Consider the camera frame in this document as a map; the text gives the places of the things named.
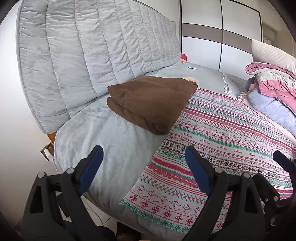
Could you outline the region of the brown coat with fur collar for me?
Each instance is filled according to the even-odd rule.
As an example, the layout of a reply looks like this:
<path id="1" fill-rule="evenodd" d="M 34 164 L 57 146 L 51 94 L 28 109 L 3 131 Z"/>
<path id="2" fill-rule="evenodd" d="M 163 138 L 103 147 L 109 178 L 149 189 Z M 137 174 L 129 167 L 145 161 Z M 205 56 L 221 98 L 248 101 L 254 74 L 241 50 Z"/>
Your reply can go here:
<path id="1" fill-rule="evenodd" d="M 136 126 L 155 135 L 170 131 L 199 82 L 193 77 L 142 76 L 108 87 L 108 107 Z"/>

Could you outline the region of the red green patterned blanket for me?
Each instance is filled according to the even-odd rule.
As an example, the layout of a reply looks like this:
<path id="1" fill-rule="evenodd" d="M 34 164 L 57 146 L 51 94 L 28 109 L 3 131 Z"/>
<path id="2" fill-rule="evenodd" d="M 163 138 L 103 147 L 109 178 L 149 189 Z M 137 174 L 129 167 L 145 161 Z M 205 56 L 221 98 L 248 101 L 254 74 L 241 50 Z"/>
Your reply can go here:
<path id="1" fill-rule="evenodd" d="M 185 160 L 191 145 L 228 174 L 260 173 L 282 199 L 292 194 L 289 174 L 272 155 L 279 150 L 294 158 L 293 143 L 242 102 L 200 88 L 121 204 L 158 225 L 187 233 L 207 200 Z"/>

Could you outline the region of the light blue folded garment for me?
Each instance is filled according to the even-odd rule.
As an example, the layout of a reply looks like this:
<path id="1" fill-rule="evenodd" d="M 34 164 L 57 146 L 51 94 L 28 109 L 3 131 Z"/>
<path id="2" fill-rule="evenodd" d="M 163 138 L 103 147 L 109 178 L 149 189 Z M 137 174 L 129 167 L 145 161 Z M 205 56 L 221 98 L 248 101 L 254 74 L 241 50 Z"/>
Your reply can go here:
<path id="1" fill-rule="evenodd" d="M 295 114 L 276 98 L 261 94 L 256 88 L 247 93 L 251 105 L 295 137 Z"/>

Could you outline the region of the striped beige cloth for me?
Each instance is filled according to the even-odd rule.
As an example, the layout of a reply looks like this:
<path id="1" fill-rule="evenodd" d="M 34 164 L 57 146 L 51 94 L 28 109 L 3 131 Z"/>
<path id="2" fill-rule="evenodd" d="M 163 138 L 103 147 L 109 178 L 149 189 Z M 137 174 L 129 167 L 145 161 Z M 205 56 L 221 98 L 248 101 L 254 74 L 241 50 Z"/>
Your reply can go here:
<path id="1" fill-rule="evenodd" d="M 238 97 L 237 97 L 238 101 L 242 102 L 242 103 L 247 103 L 248 102 L 248 98 L 247 98 L 247 92 L 241 92 Z"/>

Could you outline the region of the dark grey pompom hat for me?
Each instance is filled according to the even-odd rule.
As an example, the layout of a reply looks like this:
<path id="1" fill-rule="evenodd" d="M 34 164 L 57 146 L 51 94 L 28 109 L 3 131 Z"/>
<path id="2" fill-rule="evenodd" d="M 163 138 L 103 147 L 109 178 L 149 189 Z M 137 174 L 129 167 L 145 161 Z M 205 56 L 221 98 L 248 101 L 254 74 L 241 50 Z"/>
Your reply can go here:
<path id="1" fill-rule="evenodd" d="M 252 84 L 254 84 L 255 77 L 250 77 L 245 83 L 245 90 L 249 91 Z"/>

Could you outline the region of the pink and grey jacket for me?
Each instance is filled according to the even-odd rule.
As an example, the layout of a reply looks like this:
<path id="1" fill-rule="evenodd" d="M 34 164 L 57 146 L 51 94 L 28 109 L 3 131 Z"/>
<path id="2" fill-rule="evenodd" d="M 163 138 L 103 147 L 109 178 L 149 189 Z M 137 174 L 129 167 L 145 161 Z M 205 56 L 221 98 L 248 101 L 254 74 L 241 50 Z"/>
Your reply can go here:
<path id="1" fill-rule="evenodd" d="M 261 94 L 279 99 L 295 112 L 295 72 L 276 65 L 252 62 L 245 72 L 254 75 Z"/>

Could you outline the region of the grey quilted headboard cushion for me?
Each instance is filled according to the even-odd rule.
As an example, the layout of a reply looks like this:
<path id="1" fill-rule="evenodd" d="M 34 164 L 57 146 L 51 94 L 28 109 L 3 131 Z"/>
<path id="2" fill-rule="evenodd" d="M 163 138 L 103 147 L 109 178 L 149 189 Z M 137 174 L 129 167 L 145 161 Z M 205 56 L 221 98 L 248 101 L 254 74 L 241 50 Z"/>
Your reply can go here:
<path id="1" fill-rule="evenodd" d="M 140 1 L 22 1 L 16 45 L 23 91 L 46 135 L 110 85 L 181 56 L 175 22 Z"/>

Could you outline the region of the beige pillow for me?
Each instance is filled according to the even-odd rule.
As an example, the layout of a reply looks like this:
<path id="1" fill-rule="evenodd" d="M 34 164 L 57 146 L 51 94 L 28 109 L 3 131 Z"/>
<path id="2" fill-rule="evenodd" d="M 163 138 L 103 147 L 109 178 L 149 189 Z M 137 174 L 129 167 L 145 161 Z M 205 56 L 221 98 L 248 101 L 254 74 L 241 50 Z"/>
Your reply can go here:
<path id="1" fill-rule="evenodd" d="M 251 52 L 255 62 L 263 62 L 275 65 L 295 74 L 296 59 L 285 51 L 272 45 L 252 39 Z"/>

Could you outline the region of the small red object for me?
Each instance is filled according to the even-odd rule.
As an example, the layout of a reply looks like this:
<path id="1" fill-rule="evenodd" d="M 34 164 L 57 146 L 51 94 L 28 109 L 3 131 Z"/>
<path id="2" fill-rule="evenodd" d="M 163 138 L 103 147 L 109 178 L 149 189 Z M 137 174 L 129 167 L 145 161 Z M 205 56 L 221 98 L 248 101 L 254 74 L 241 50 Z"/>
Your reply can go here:
<path id="1" fill-rule="evenodd" d="M 186 54 L 181 54 L 181 59 L 187 61 L 187 55 Z"/>

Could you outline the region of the white wardrobe with brown band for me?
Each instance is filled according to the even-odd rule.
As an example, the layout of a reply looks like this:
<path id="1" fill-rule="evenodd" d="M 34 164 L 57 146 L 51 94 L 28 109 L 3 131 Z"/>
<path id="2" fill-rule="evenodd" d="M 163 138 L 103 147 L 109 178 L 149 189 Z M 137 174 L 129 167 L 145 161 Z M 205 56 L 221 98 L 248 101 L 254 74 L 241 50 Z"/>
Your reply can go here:
<path id="1" fill-rule="evenodd" d="M 191 63 L 247 80 L 251 42 L 262 41 L 257 1 L 180 1 L 181 50 Z"/>

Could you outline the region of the metal wall socket plate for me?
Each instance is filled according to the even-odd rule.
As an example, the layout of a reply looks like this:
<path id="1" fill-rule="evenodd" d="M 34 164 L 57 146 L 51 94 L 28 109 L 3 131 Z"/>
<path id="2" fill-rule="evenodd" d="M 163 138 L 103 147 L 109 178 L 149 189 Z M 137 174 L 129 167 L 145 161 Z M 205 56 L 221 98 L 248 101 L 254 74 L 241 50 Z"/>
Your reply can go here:
<path id="1" fill-rule="evenodd" d="M 53 143 L 49 143 L 40 150 L 40 153 L 47 161 L 54 161 L 54 145 Z"/>

